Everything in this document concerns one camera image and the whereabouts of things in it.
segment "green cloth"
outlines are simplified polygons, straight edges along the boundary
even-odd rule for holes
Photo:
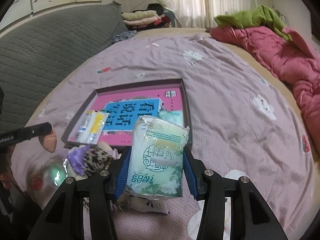
[[[214,18],[219,27],[233,26],[239,29],[267,26],[286,41],[292,41],[290,35],[282,33],[285,24],[274,10],[259,5],[253,12],[241,11],[232,15],[219,15]]]

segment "white flower print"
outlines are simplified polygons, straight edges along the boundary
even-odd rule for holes
[[[66,119],[71,120],[75,116],[75,111],[70,111],[67,113]]]
[[[161,191],[168,194],[177,194],[176,188],[180,186],[175,180],[169,181],[161,186]]]
[[[198,52],[193,52],[191,50],[184,50],[183,57],[190,65],[196,65],[196,61],[203,60],[203,56]]]
[[[263,98],[260,94],[257,95],[256,98],[254,98],[253,103],[258,107],[258,109],[263,112],[267,117],[269,117],[271,120],[276,120],[277,118],[273,114],[275,111],[273,106],[268,104],[267,100]]]
[[[41,113],[38,115],[38,117],[44,117],[44,115],[45,115],[45,109],[42,109]]]
[[[141,78],[144,78],[145,75],[146,74],[144,72],[141,72],[141,73],[137,74],[136,76],[137,76],[137,79],[141,79]]]

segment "pink blanket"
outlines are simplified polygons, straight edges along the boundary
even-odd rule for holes
[[[320,152],[320,58],[295,30],[284,28],[292,42],[286,42],[267,27],[214,28],[218,41],[247,50],[276,78],[290,84],[318,152]]]

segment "sanitary pad package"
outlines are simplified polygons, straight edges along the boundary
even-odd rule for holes
[[[183,148],[189,127],[141,116],[133,129],[127,185],[148,199],[182,197]]]

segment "gray sofa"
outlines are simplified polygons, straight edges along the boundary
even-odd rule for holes
[[[34,18],[0,38],[0,132],[23,127],[73,70],[127,31],[117,3],[67,8]]]

